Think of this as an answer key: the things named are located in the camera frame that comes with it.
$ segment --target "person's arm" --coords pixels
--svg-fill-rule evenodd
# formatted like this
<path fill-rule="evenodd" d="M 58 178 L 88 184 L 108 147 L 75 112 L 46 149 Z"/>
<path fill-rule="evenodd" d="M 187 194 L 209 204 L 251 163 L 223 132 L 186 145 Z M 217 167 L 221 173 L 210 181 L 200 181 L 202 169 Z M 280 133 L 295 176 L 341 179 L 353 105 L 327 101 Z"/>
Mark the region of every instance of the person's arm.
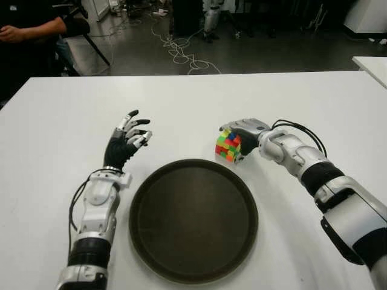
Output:
<path fill-rule="evenodd" d="M 0 41 L 19 43 L 25 40 L 62 34 L 65 33 L 66 30 L 66 25 L 60 17 L 37 27 L 17 28 L 6 25 L 0 29 Z"/>

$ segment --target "rubik's cube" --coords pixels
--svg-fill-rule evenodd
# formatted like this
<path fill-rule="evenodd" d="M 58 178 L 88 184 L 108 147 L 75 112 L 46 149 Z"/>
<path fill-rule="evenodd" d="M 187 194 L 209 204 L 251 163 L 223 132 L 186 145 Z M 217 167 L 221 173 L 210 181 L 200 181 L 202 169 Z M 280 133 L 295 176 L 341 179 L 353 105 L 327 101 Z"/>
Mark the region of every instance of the rubik's cube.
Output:
<path fill-rule="evenodd" d="M 233 162 L 241 150 L 241 139 L 237 134 L 224 130 L 216 141 L 215 153 Z"/>

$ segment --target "floor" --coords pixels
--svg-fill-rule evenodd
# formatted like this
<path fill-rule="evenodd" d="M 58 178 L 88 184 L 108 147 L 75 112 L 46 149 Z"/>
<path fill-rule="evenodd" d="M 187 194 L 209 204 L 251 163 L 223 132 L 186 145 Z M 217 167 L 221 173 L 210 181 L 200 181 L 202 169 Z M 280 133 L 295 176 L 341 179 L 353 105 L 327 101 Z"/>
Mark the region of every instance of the floor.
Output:
<path fill-rule="evenodd" d="M 280 29 L 276 38 L 269 39 L 258 27 L 255 37 L 242 34 L 242 38 L 235 39 L 230 24 L 221 22 L 217 29 L 219 40 L 205 43 L 194 36 L 183 50 L 185 55 L 193 54 L 195 60 L 210 63 L 192 63 L 191 56 L 190 60 L 175 59 L 175 62 L 185 62 L 176 64 L 168 52 L 172 48 L 164 47 L 170 43 L 165 44 L 152 34 L 153 30 L 167 39 L 168 18 L 154 20 L 148 13 L 144 12 L 140 20 L 130 23 L 124 14 L 120 17 L 108 14 L 97 22 L 89 11 L 90 36 L 111 66 L 105 65 L 85 39 L 72 38 L 68 43 L 81 74 L 159 76 L 216 74 L 218 70 L 223 74 L 346 71 L 358 69 L 351 60 L 353 56 L 387 56 L 387 45 L 368 39 L 351 39 L 342 31 L 321 30 L 314 34 Z M 178 44 L 186 44 L 186 41 L 180 40 Z M 190 63 L 203 69 L 191 69 Z"/>

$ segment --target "table surface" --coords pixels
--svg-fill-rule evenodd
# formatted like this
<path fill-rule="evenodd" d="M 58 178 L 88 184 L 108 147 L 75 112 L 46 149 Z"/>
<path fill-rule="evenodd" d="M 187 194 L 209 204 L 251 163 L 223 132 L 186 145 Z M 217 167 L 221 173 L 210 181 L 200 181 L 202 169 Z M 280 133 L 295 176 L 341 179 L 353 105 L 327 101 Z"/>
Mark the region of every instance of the table surface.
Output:
<path fill-rule="evenodd" d="M 191 289 L 148 269 L 130 244 L 129 205 L 154 170 L 185 158 L 225 165 L 259 212 L 255 246 L 226 278 L 199 289 L 372 289 L 365 266 L 342 258 L 312 197 L 287 171 L 253 152 L 237 166 L 214 154 L 221 124 L 285 118 L 320 136 L 328 157 L 387 203 L 387 91 L 364 71 L 174 77 L 30 79 L 0 111 L 0 272 L 4 289 L 53 289 L 66 264 L 68 206 L 102 165 L 112 129 L 130 110 L 154 136 L 124 169 L 108 289 Z M 310 142 L 301 132 L 297 134 Z M 82 204 L 75 217 L 82 214 Z"/>
<path fill-rule="evenodd" d="M 354 56 L 353 61 L 387 89 L 387 57 Z"/>

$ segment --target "round tray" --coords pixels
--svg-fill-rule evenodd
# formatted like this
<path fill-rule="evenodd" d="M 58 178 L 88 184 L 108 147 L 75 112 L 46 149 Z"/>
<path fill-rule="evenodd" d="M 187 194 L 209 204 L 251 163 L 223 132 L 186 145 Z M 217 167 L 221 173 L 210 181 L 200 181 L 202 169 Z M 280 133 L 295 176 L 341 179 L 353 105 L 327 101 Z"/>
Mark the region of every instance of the round tray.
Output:
<path fill-rule="evenodd" d="M 159 275 L 206 283 L 233 271 L 248 255 L 258 229 L 254 199 L 243 181 L 210 161 L 163 166 L 134 196 L 131 239 Z"/>

